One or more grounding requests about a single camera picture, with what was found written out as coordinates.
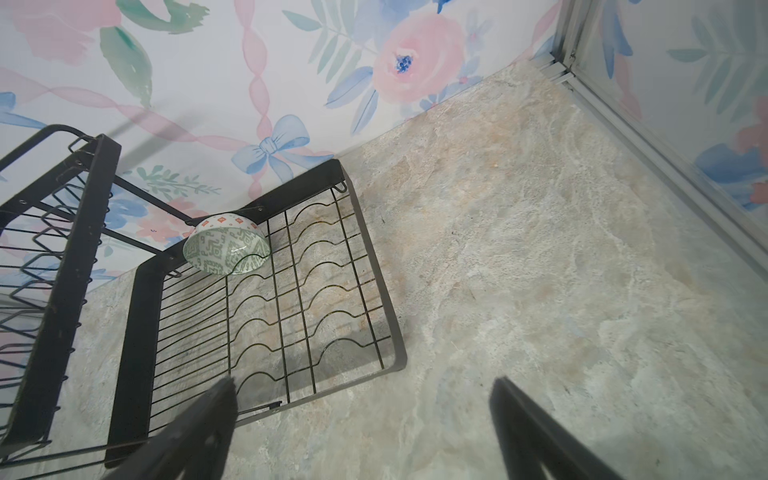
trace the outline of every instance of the black dish rack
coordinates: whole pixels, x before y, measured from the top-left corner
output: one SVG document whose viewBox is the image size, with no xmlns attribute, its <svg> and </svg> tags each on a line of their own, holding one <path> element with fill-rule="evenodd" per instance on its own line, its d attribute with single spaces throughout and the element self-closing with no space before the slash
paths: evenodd
<svg viewBox="0 0 768 480">
<path fill-rule="evenodd" d="M 183 241 L 163 251 L 106 227 L 113 184 L 187 225 L 204 217 L 115 176 L 121 147 L 105 135 L 47 126 L 1 159 L 0 171 L 59 131 L 77 137 L 69 155 L 0 207 L 0 234 L 34 244 L 0 243 L 24 255 L 2 266 L 17 269 L 19 282 L 0 285 L 0 366 L 9 372 L 0 379 L 0 475 L 46 462 L 55 467 L 25 478 L 115 467 L 224 376 L 235 379 L 240 426 L 405 368 L 395 311 L 338 160 L 232 210 L 265 230 L 272 254 L 252 273 L 213 276 L 186 262 Z M 38 227 L 9 226 L 19 217 Z M 57 449 L 51 424 L 67 408 L 57 406 L 59 392 L 101 235 L 154 256 L 136 270 L 108 438 Z M 95 452 L 103 458 L 78 461 Z"/>
</svg>

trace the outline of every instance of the beige stone surface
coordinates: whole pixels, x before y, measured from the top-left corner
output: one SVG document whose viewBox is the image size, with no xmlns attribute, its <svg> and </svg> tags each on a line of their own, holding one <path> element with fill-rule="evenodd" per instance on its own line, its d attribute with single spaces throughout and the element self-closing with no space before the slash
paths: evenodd
<svg viewBox="0 0 768 480">
<path fill-rule="evenodd" d="M 237 429 L 226 478 L 504 478 L 499 376 L 625 478 L 765 476 L 768 286 L 559 87 L 507 68 L 341 160 L 409 365 Z M 106 439 L 130 285 L 89 296 L 70 440 Z"/>
</svg>

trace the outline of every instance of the floral wallpaper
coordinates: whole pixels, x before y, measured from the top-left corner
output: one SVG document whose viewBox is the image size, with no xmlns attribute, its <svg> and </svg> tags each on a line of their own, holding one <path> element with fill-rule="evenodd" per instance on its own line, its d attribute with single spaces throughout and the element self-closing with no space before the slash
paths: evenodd
<svg viewBox="0 0 768 480">
<path fill-rule="evenodd" d="M 577 66 L 768 247 L 768 2 L 598 7 Z"/>
<path fill-rule="evenodd" d="M 238 208 L 551 49 L 555 0 L 0 0 L 0 155 L 46 124 L 106 133 L 118 174 L 192 217 Z M 2 172 L 5 201 L 63 159 Z M 119 187 L 105 223 L 158 249 L 191 228 Z M 35 231 L 19 218 L 13 227 Z M 0 263 L 29 262 L 0 237 Z M 91 287 L 150 256 L 103 236 Z M 52 275 L 54 257 L 35 260 Z M 31 278 L 0 267 L 0 284 Z"/>
</svg>

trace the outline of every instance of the wire grid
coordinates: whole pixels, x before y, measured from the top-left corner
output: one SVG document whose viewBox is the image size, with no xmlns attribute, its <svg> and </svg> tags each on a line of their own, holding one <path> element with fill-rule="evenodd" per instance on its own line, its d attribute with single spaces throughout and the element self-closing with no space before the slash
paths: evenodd
<svg viewBox="0 0 768 480">
<path fill-rule="evenodd" d="M 272 255 L 215 276 L 186 264 L 164 282 L 150 435 L 232 375 L 238 419 L 394 362 L 376 278 L 345 187 L 260 225 Z"/>
<path fill-rule="evenodd" d="M 87 174 L 81 174 L 61 185 L 44 200 L 51 208 L 30 208 L 19 214 L 0 237 L 0 435 L 8 430 L 71 231 L 71 220 L 57 212 L 70 217 L 77 215 L 86 178 Z M 21 458 L 49 443 L 46 434 L 3 462 Z"/>
</svg>

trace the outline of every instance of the patterned bowl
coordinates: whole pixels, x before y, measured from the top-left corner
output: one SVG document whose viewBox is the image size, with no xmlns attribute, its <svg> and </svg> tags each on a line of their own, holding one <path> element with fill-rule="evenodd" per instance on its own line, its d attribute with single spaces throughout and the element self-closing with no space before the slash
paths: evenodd
<svg viewBox="0 0 768 480">
<path fill-rule="evenodd" d="M 236 214 L 203 220 L 184 244 L 184 258 L 214 275 L 248 273 L 270 256 L 270 245 L 254 222 Z"/>
</svg>

